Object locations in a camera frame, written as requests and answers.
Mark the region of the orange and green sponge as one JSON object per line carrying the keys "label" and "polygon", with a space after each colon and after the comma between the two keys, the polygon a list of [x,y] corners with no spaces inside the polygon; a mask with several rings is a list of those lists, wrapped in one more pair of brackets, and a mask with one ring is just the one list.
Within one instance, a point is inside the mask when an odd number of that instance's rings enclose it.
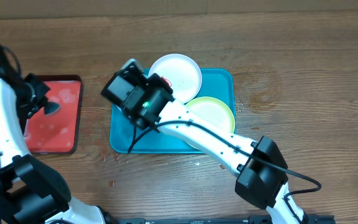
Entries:
{"label": "orange and green sponge", "polygon": [[60,109],[60,105],[56,102],[49,101],[44,106],[44,115],[51,115],[57,112]]}

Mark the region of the white plate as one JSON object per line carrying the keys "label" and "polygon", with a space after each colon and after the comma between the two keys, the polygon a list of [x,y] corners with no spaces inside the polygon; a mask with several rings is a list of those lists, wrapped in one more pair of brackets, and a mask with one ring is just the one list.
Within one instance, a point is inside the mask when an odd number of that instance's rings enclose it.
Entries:
{"label": "white plate", "polygon": [[168,54],[160,57],[149,70],[149,76],[156,73],[173,90],[173,97],[182,103],[191,101],[200,91],[202,74],[198,64],[182,54]]}

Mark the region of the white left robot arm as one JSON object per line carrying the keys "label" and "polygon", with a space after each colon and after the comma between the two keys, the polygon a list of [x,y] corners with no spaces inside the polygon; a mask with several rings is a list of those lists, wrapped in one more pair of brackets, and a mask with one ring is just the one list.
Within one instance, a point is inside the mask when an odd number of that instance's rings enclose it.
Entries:
{"label": "white left robot arm", "polygon": [[41,79],[12,67],[8,53],[0,45],[0,223],[118,223],[73,197],[64,178],[29,151],[21,121],[58,104],[48,100],[50,88]]}

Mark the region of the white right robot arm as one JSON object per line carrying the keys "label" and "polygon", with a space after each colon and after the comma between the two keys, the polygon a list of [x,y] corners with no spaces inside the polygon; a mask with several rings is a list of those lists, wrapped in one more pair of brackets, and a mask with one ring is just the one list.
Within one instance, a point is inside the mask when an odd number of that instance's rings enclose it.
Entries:
{"label": "white right robot arm", "polygon": [[307,223],[307,214],[289,193],[287,163],[268,137],[255,141],[215,127],[174,99],[163,78],[145,77],[134,66],[116,72],[101,95],[144,133],[173,136],[216,159],[236,177],[236,194],[266,210],[272,223]]}

